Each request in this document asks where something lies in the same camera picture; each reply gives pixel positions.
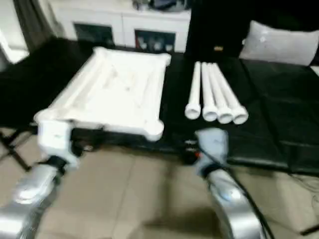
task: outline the pipe end cap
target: pipe end cap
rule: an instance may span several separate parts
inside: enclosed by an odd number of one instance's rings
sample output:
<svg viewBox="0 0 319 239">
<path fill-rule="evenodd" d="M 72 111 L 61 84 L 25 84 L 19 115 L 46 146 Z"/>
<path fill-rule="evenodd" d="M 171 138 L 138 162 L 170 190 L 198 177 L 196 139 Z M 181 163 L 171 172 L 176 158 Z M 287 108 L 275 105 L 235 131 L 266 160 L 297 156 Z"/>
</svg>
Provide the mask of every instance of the pipe end cap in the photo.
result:
<svg viewBox="0 0 319 239">
<path fill-rule="evenodd" d="M 249 115 L 246 108 L 243 106 L 240 106 L 233 109 L 233 116 L 234 116 L 233 121 L 235 124 L 242 124 L 247 121 Z"/>
<path fill-rule="evenodd" d="M 218 121 L 222 124 L 230 123 L 234 119 L 233 112 L 228 107 L 218 109 Z"/>
<path fill-rule="evenodd" d="M 200 105 L 187 104 L 187 106 L 185 107 L 185 116 L 191 120 L 197 119 L 200 116 Z"/>
<path fill-rule="evenodd" d="M 212 122 L 216 120 L 218 117 L 217 112 L 218 112 L 218 109 L 216 106 L 204 106 L 203 112 L 202 112 L 204 120 L 208 122 Z"/>
</svg>

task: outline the white pillow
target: white pillow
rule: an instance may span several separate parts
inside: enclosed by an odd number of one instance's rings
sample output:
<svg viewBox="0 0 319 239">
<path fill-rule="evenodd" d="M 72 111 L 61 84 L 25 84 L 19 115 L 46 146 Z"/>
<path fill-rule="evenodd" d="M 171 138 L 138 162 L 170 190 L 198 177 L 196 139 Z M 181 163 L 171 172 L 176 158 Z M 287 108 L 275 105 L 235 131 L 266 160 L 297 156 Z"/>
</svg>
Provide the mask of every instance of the white pillow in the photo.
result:
<svg viewBox="0 0 319 239">
<path fill-rule="evenodd" d="M 240 58 L 309 65 L 319 44 L 319 30 L 312 32 L 274 29 L 251 21 Z"/>
</svg>

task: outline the white wall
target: white wall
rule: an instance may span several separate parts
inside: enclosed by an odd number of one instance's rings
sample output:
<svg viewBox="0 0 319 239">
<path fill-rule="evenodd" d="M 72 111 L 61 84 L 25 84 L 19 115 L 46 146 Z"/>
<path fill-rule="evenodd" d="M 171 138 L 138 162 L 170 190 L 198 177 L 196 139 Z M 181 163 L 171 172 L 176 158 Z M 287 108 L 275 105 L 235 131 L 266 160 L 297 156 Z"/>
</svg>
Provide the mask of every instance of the white wall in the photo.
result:
<svg viewBox="0 0 319 239">
<path fill-rule="evenodd" d="M 0 0 L 0 30 L 11 48 L 26 49 L 25 40 L 20 28 L 12 0 Z"/>
</svg>

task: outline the black table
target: black table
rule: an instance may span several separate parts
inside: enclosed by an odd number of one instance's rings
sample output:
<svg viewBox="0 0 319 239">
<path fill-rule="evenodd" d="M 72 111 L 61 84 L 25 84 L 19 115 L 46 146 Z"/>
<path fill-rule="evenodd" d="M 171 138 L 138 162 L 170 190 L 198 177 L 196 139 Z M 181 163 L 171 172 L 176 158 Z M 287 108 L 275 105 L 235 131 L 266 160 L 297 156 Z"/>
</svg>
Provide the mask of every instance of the black table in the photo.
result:
<svg viewBox="0 0 319 239">
<path fill-rule="evenodd" d="M 0 126 L 36 133 L 34 114 L 59 95 L 95 45 L 55 39 L 1 73 Z M 83 138 L 94 135 L 98 143 L 181 153 L 192 147 L 187 142 L 194 139 L 195 130 L 220 127 L 229 134 L 230 164 L 318 175 L 319 77 L 310 68 L 301 66 L 227 57 L 217 62 L 249 112 L 243 125 L 221 125 L 206 122 L 202 117 L 188 120 L 184 116 L 194 61 L 175 53 L 165 75 L 160 106 L 165 129 L 158 142 L 148 142 L 137 135 L 81 129 L 76 134 Z M 1 140 L 14 151 L 10 145 L 12 138 Z"/>
</svg>

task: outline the black chair leg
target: black chair leg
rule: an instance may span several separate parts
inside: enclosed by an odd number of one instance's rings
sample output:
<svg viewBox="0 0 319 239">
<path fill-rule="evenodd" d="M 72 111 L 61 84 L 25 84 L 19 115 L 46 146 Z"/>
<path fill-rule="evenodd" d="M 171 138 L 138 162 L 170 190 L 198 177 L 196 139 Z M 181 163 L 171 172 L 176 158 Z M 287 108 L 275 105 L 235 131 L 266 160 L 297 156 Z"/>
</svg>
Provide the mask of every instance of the black chair leg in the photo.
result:
<svg viewBox="0 0 319 239">
<path fill-rule="evenodd" d="M 24 171 L 29 171 L 31 167 L 25 162 L 25 160 L 16 152 L 15 148 L 17 145 L 12 144 L 12 142 L 22 133 L 21 130 L 16 130 L 10 136 L 4 136 L 0 132 L 0 143 L 8 150 L 8 153 L 0 158 L 0 161 L 6 158 L 7 156 L 12 156 L 15 161 L 24 169 Z"/>
</svg>

